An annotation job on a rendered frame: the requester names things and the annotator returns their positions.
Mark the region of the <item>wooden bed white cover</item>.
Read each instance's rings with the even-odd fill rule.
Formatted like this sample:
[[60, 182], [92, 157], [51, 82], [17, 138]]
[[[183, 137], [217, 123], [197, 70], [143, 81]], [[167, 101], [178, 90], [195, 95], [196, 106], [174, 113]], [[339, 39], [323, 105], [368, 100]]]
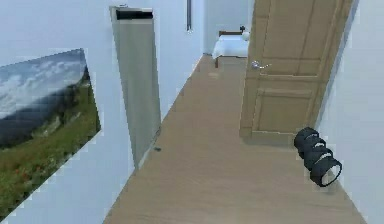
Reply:
[[241, 31], [220, 31], [215, 43], [212, 58], [215, 67], [219, 67], [220, 57], [246, 58], [248, 56], [249, 41], [244, 41]]

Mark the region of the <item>light wooden room door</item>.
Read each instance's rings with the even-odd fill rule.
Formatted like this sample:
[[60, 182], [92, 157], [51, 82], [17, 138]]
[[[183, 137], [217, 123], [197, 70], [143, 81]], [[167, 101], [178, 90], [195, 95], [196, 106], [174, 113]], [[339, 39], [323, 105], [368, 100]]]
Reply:
[[[291, 144], [313, 128], [353, 0], [255, 0], [239, 135]], [[254, 69], [252, 61], [265, 69]]]

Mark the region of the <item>black ribbed cylinder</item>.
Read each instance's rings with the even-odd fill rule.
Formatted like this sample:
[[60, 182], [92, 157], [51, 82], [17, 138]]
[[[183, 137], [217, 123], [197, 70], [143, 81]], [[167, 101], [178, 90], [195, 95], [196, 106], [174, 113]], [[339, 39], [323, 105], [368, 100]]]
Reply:
[[294, 138], [294, 146], [310, 172], [310, 179], [319, 187], [331, 185], [340, 176], [342, 163], [334, 158], [332, 150], [315, 129], [301, 129]]

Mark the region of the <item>framed mountain landscape picture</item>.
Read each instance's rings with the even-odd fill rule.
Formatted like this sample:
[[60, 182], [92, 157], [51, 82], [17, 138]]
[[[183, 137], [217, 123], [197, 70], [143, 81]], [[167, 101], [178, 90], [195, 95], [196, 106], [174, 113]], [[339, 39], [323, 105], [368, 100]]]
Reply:
[[0, 221], [100, 130], [82, 48], [0, 66]]

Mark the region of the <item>dark narrow wall strip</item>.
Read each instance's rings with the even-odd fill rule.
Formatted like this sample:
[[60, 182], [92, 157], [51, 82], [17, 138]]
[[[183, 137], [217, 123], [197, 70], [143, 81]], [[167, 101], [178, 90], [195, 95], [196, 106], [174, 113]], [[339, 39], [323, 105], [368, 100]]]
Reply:
[[186, 30], [187, 32], [192, 31], [192, 0], [186, 0]]

